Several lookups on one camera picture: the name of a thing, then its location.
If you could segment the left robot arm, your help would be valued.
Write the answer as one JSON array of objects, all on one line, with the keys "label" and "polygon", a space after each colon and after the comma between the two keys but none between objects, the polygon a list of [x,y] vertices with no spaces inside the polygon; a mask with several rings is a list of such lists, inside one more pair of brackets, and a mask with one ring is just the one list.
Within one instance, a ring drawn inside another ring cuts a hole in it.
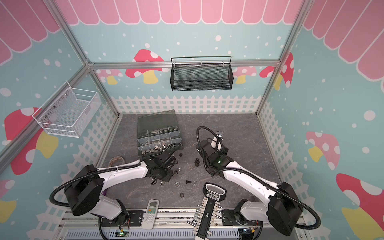
[{"label": "left robot arm", "polygon": [[137,161],[116,167],[83,167],[70,181],[63,183],[50,194],[53,205],[70,208],[74,216],[90,213],[100,219],[108,219],[118,227],[126,225],[130,215],[122,201],[110,199],[103,192],[112,186],[134,179],[150,178],[169,182],[174,174],[176,152],[181,143],[174,143],[158,153],[140,157]]}]

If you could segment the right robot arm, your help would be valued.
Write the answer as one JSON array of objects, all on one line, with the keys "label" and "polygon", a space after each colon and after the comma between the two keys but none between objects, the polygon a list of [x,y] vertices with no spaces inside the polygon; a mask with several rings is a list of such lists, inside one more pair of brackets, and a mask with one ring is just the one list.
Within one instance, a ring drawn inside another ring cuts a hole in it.
[{"label": "right robot arm", "polygon": [[243,168],[228,156],[229,149],[224,146],[220,136],[208,127],[199,126],[196,137],[196,149],[208,174],[239,185],[265,205],[265,209],[257,211],[251,201],[240,203],[239,222],[268,222],[285,236],[290,236],[295,228],[316,230],[321,226],[318,213],[299,200],[290,184],[268,181]]}]

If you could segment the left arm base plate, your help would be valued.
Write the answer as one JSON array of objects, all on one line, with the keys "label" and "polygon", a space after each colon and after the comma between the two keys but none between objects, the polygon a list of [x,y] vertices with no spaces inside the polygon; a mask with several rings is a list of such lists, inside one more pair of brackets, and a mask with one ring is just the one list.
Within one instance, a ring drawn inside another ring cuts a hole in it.
[{"label": "left arm base plate", "polygon": [[[140,227],[144,219],[144,211],[142,210],[128,210],[129,221],[122,224],[121,227]],[[102,227],[118,227],[119,225],[112,220],[102,219]]]}]

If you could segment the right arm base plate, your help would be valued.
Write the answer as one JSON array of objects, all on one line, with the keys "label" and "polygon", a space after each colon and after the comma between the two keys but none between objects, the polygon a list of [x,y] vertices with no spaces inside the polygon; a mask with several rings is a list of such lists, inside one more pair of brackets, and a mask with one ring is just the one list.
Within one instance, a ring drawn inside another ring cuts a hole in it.
[{"label": "right arm base plate", "polygon": [[239,212],[230,209],[221,210],[223,226],[258,226],[261,221],[246,220]]}]

